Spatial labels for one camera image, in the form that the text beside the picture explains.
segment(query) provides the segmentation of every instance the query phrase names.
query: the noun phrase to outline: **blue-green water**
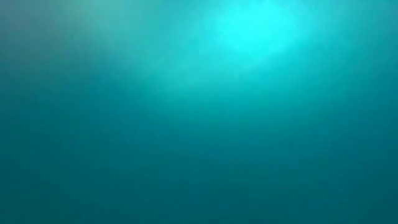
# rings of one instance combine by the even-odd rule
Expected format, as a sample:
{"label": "blue-green water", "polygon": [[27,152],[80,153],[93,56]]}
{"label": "blue-green water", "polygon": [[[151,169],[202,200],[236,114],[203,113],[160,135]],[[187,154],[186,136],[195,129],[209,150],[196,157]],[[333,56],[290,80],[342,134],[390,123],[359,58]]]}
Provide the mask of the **blue-green water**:
{"label": "blue-green water", "polygon": [[398,2],[0,2],[0,223],[398,223]]}

